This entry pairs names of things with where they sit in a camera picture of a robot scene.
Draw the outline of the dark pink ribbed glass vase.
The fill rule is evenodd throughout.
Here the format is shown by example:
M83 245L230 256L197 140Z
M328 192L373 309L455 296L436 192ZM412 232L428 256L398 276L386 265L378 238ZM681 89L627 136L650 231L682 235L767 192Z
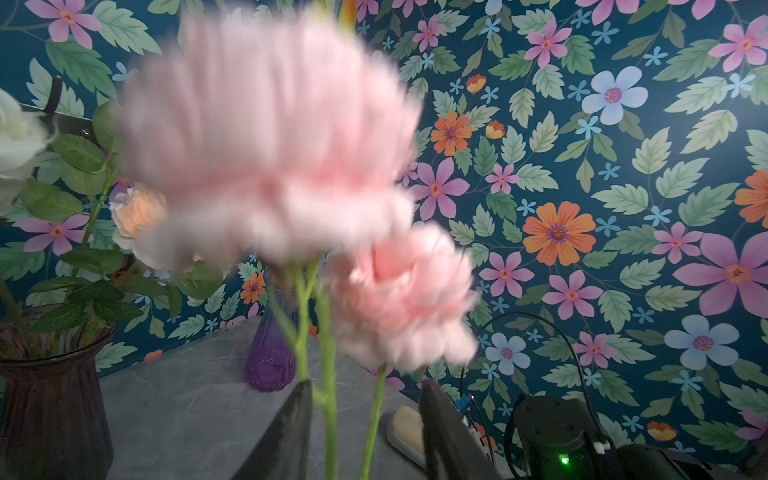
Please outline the dark pink ribbed glass vase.
M115 329L79 346L67 332L60 353L32 358L9 318L1 320L1 477L104 479L114 450L96 371L96 355Z

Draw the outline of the cream double-bloom flower stem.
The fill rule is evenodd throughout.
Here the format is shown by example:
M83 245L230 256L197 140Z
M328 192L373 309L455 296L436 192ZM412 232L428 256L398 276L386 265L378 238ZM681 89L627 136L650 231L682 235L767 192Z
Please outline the cream double-bloom flower stem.
M142 187L117 194L109 209L116 227L113 241L123 250L133 250L134 244L167 216L165 198Z

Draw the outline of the white rose stem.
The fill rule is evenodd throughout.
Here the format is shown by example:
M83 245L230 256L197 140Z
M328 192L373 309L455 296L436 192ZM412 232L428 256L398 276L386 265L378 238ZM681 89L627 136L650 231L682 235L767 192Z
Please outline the white rose stem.
M5 90L1 91L1 207L21 194L36 167L37 156L47 148L51 135L43 115L22 109Z

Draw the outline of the pink double carnation stem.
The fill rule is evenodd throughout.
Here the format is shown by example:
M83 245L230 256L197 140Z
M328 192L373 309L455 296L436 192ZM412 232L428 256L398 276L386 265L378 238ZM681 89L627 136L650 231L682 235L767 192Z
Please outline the pink double carnation stem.
M308 377L319 332L326 477L339 475L336 360L385 373L469 363L473 268L452 236L416 223L399 177L421 104L397 68L333 16L187 16L145 59L113 118L120 166L164 206L123 227L153 269L223 275L247 254Z

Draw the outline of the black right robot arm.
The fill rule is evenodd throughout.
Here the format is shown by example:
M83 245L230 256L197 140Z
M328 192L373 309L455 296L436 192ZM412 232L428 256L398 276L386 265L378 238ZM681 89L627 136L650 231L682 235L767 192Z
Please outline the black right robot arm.
M514 479L745 479L685 453L617 447L580 400L521 394L504 432Z

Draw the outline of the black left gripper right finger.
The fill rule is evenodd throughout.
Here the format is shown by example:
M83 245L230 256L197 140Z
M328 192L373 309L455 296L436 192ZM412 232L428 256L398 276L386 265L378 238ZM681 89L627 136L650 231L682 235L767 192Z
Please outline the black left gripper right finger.
M433 379L423 382L419 411L428 479L501 479L462 423L454 404Z

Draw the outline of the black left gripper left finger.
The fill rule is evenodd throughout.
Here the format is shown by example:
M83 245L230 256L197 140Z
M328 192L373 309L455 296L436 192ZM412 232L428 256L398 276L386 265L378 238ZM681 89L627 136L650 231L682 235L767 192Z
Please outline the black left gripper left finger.
M312 408L312 385L299 382L232 480L304 480Z

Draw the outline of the pink rose stem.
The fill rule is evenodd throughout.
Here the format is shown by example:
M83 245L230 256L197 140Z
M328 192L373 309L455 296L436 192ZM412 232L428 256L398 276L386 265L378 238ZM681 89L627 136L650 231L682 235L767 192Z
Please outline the pink rose stem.
M89 132L56 136L44 157L57 162L58 178L28 180L21 195L27 216L13 224L27 236L24 259L46 270L29 291L44 308L32 330L85 345L142 314L130 299L140 282L138 262L117 220L131 191L117 189L119 143L110 108L97 108Z

